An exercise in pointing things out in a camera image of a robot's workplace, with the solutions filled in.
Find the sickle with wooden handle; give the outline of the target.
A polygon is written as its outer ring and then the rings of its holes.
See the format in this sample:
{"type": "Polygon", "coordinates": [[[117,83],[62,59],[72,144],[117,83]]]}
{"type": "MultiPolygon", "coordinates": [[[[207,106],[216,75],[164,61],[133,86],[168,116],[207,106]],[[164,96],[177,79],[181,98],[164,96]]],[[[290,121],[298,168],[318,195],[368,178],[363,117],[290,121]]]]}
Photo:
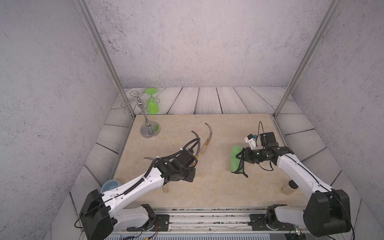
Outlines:
{"type": "Polygon", "coordinates": [[[207,147],[208,147],[208,145],[212,139],[212,136],[213,136],[212,127],[208,123],[205,123],[205,125],[209,128],[210,133],[209,133],[209,136],[207,137],[207,139],[205,140],[203,146],[201,147],[201,150],[200,150],[201,154],[203,154],[206,151],[206,149],[207,149],[207,147]]]}

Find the green fluffy rag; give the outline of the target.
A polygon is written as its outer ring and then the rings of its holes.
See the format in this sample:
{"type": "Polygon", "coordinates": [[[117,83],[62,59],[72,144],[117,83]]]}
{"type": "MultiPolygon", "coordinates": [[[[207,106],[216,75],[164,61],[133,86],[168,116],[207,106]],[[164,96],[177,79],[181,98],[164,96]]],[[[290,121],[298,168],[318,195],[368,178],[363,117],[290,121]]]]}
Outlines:
{"type": "Polygon", "coordinates": [[[230,171],[234,174],[242,174],[244,172],[244,163],[241,159],[237,158],[241,154],[243,147],[233,146],[231,150],[230,171]]]}

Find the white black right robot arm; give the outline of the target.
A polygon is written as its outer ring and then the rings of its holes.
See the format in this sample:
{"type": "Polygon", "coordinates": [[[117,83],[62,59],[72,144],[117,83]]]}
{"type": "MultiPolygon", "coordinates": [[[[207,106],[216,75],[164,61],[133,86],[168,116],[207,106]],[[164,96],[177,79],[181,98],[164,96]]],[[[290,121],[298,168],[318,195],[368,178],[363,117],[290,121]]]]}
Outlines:
{"type": "Polygon", "coordinates": [[[283,170],[308,199],[305,207],[269,206],[263,221],[270,230],[276,231],[283,224],[291,224],[306,228],[316,237],[353,231],[348,194],[323,182],[299,161],[291,149],[264,147],[252,150],[247,147],[236,154],[236,158],[240,160],[240,169],[244,168],[245,162],[270,162],[283,170]]]}

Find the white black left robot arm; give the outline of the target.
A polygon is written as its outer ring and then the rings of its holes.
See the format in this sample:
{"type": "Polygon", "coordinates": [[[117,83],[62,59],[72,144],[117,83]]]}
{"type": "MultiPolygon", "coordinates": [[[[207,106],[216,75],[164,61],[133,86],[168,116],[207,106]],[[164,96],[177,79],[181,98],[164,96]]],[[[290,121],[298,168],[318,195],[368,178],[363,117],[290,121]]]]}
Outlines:
{"type": "Polygon", "coordinates": [[[104,240],[114,230],[142,229],[155,226],[156,214],[152,207],[143,204],[134,209],[124,208],[168,182],[193,182],[198,159],[192,149],[182,149],[172,156],[153,159],[142,175],[112,190],[90,192],[79,214],[79,220],[89,240],[104,240]]]}

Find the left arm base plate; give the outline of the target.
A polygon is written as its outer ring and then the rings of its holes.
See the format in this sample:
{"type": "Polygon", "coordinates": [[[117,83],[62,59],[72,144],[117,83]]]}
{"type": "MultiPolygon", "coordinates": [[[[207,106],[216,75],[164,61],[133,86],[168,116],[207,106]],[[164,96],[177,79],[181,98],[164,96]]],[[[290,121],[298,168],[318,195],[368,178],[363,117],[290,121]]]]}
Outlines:
{"type": "Polygon", "coordinates": [[[156,219],[149,221],[140,228],[126,228],[127,232],[167,232],[169,230],[170,215],[156,215],[156,219]]]}

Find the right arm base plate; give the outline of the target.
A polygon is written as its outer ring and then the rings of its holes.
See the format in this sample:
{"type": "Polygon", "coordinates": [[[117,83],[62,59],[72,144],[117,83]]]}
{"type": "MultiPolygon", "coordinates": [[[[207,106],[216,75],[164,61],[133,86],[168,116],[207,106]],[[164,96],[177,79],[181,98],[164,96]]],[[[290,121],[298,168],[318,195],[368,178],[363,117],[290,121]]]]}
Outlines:
{"type": "Polygon", "coordinates": [[[266,214],[251,214],[247,222],[253,231],[293,231],[295,227],[286,223],[268,224],[266,214]]]}

